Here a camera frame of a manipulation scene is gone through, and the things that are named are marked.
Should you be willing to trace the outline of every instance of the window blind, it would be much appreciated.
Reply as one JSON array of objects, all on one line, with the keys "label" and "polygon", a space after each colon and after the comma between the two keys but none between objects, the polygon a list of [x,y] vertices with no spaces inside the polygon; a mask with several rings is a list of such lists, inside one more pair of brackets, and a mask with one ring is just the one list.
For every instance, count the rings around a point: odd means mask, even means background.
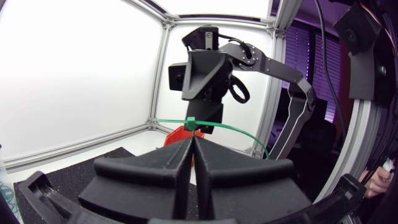
[{"label": "window blind", "polygon": [[[310,60],[310,31],[292,25],[286,34],[285,64],[300,71],[308,78],[308,64]],[[289,83],[283,81],[283,88]]]},{"label": "window blind", "polygon": [[[340,46],[338,42],[327,37],[326,59],[331,84],[336,91],[336,95],[338,95],[340,85]],[[336,104],[329,89],[325,72],[323,72],[322,37],[320,34],[315,34],[315,63],[312,87],[319,99],[327,100],[328,106],[326,108],[325,120],[332,123],[335,118]]]}]

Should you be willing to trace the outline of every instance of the cable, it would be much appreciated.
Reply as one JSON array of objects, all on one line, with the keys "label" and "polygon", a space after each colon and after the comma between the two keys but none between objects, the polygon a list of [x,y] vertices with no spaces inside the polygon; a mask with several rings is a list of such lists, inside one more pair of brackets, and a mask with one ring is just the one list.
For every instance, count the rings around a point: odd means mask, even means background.
[{"label": "cable", "polygon": [[379,142],[377,143],[376,147],[374,148],[374,151],[373,151],[373,153],[371,154],[371,156],[369,157],[369,159],[372,159],[372,158],[374,157],[375,153],[377,152],[377,149],[379,148],[380,143],[381,143],[381,141],[383,140],[384,133],[386,133],[387,124],[388,124],[388,120],[389,120],[389,119],[390,119],[390,107],[388,107],[388,109],[387,109],[387,117],[386,117],[386,120],[385,120],[385,122],[384,122],[383,132],[382,132],[382,134],[381,134],[380,140],[379,140]]},{"label": "cable", "polygon": [[364,179],[361,181],[361,184],[366,184],[370,180],[370,178],[372,178],[373,174],[377,171],[377,168],[382,165],[382,164],[380,164],[380,162],[384,162],[387,159],[387,158],[385,158],[385,156],[387,155],[387,152],[389,151],[389,148],[391,147],[391,144],[394,140],[394,136],[398,132],[398,126],[396,126],[396,124],[397,124],[396,117],[394,117],[394,120],[392,123],[393,123],[392,130],[391,130],[390,136],[388,137],[387,144],[384,145],[383,150],[381,151],[376,162],[373,164],[372,169],[369,169],[368,173],[365,175]]},{"label": "cable", "polygon": [[341,132],[343,133],[343,142],[344,142],[346,139],[346,135],[347,135],[346,125],[344,122],[343,113],[341,112],[340,104],[339,104],[337,96],[336,96],[335,89],[333,88],[333,85],[331,84],[331,80],[330,80],[330,76],[329,76],[328,68],[327,68],[327,62],[326,62],[325,23],[323,21],[323,14],[322,14],[322,10],[319,5],[319,2],[318,2],[318,0],[314,0],[314,1],[315,1],[315,4],[317,5],[317,9],[318,9],[318,13],[319,13],[319,20],[321,22],[323,70],[325,72],[326,80],[328,81],[328,84],[329,84],[329,89],[331,91],[331,94],[333,95],[333,99],[336,104],[336,110],[337,110],[337,114],[338,114],[338,117],[339,117],[339,120],[341,123]]},{"label": "cable", "polygon": [[256,137],[254,137],[253,135],[239,129],[239,128],[235,128],[226,124],[220,124],[220,123],[216,123],[216,122],[209,122],[209,121],[195,121],[195,118],[189,117],[187,118],[187,120],[171,120],[171,119],[154,119],[154,121],[157,122],[167,122],[167,123],[183,123],[183,124],[187,124],[187,126],[190,128],[190,131],[192,131],[192,134],[195,136],[195,130],[193,129],[193,125],[198,124],[198,125],[205,125],[205,126],[214,126],[214,127],[221,127],[221,128],[226,128],[226,129],[230,129],[233,131],[237,131],[239,133],[245,134],[247,136],[249,136],[250,138],[252,138],[253,140],[255,140],[258,144],[261,145],[262,149],[264,150],[264,153],[266,154],[267,159],[269,159],[269,153],[266,149],[266,147],[263,145],[262,142],[260,142],[260,140],[258,140]]},{"label": "cable", "polygon": [[[387,120],[389,117],[389,112],[390,112],[390,108],[388,109]],[[365,175],[364,179],[361,181],[361,184],[366,184],[370,180],[370,178],[373,176],[373,174],[376,172],[377,168],[382,165],[381,162],[384,162],[387,159],[386,155],[389,152],[391,144],[393,143],[394,138],[397,134],[398,126],[396,127],[396,124],[397,124],[397,119],[398,119],[398,89],[396,89],[396,93],[394,95],[394,102],[392,103],[391,113],[392,113],[391,133],[390,133],[389,137],[387,138],[387,141],[384,142],[384,147],[383,147],[380,155],[377,157],[375,163],[373,164],[371,169],[369,169],[369,171]]]}]

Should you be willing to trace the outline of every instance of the finger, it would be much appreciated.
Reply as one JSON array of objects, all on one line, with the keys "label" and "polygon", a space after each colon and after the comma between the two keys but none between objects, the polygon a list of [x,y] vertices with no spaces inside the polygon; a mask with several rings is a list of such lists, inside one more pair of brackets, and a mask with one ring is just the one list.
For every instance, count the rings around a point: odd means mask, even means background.
[{"label": "finger", "polygon": [[390,179],[390,172],[386,171],[383,167],[378,167],[376,173],[378,174],[379,177],[382,179]]},{"label": "finger", "polygon": [[371,183],[369,184],[368,189],[377,193],[384,193],[387,191],[387,189],[377,186],[373,181],[371,181]]},{"label": "finger", "polygon": [[367,190],[367,191],[365,192],[365,197],[366,197],[366,198],[371,198],[371,197],[377,196],[377,195],[379,195],[379,194],[380,194],[380,193],[374,192],[374,191],[372,191],[372,190]]},{"label": "finger", "polygon": [[383,181],[379,176],[376,175],[371,178],[371,181],[373,181],[377,186],[385,189],[387,189],[391,184],[391,181]]}]

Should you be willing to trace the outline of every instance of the black cable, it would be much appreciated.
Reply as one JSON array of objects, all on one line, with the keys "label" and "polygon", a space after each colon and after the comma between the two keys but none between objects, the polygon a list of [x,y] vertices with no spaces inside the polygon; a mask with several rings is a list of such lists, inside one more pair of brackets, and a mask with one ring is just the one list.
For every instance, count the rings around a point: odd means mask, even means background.
[{"label": "black cable", "polygon": [[375,153],[377,152],[377,149],[379,148],[380,143],[381,143],[381,141],[383,140],[384,133],[386,133],[387,124],[388,124],[389,119],[390,119],[390,107],[388,107],[388,109],[387,109],[387,117],[386,117],[386,120],[385,120],[385,122],[384,122],[383,132],[382,132],[382,134],[381,134],[380,140],[379,140],[379,142],[377,143],[376,147],[374,148],[373,153],[371,154],[371,156],[369,156],[369,159],[372,159],[372,158],[374,157]]},{"label": "black cable", "polygon": [[319,2],[318,2],[318,0],[314,0],[314,1],[315,1],[315,4],[317,5],[317,9],[318,9],[318,13],[319,13],[319,20],[321,22],[323,70],[325,72],[326,80],[328,81],[328,84],[329,84],[329,89],[331,91],[331,94],[333,95],[333,99],[336,104],[336,110],[337,110],[337,114],[338,114],[338,117],[339,117],[339,120],[341,123],[341,132],[343,133],[343,142],[344,142],[346,139],[346,135],[347,135],[346,125],[345,125],[345,122],[343,119],[343,113],[341,112],[340,104],[338,102],[338,98],[336,96],[335,89],[333,88],[333,85],[331,84],[331,80],[330,80],[330,76],[329,76],[328,68],[327,68],[327,62],[326,62],[325,23],[323,21],[323,14],[322,14],[322,10],[319,5]]},{"label": "black cable", "polygon": [[364,179],[361,181],[361,184],[366,184],[372,178],[373,174],[377,171],[377,168],[379,168],[379,166],[382,166],[381,163],[384,163],[385,160],[387,159],[386,158],[387,153],[391,147],[391,144],[394,140],[395,135],[398,132],[398,126],[396,126],[396,124],[397,124],[397,117],[395,116],[393,119],[392,130],[391,130],[390,136],[387,140],[387,144],[384,145],[383,150],[381,151],[376,162],[373,164],[372,169],[369,169],[368,173],[365,175]]}]

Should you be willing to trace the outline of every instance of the bolt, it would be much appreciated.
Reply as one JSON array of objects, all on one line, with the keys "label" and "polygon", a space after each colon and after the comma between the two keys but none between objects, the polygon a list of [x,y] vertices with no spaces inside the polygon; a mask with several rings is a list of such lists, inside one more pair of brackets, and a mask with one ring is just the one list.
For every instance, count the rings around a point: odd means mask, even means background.
[{"label": "bolt", "polygon": [[356,44],[357,43],[357,38],[356,38],[356,34],[352,29],[347,29],[345,31],[345,35],[347,37],[348,42],[350,42],[351,44]]},{"label": "bolt", "polygon": [[381,73],[381,75],[384,75],[384,76],[387,75],[387,70],[386,70],[386,68],[384,66],[380,67],[380,73]]},{"label": "bolt", "polygon": [[177,79],[177,82],[181,83],[183,80],[182,75],[177,75],[176,79]]}]

